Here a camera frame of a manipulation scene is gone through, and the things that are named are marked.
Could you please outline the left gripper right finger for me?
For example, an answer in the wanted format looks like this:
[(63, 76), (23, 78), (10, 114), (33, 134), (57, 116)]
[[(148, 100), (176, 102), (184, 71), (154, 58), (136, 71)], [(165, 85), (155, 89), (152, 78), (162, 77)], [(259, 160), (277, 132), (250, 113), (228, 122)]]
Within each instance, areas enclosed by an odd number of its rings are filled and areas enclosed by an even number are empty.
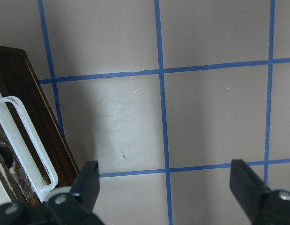
[(268, 186), (242, 159), (231, 161), (230, 190), (252, 225), (290, 225), (290, 191)]

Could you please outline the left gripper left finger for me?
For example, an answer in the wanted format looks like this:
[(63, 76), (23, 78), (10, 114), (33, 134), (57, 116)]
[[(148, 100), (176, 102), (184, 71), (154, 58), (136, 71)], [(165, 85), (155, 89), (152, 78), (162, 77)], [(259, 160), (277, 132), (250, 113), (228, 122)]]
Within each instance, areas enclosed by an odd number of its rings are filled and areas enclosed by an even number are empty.
[(88, 161), (66, 191), (58, 191), (45, 203), (50, 225), (98, 225), (93, 213), (99, 194), (97, 161)]

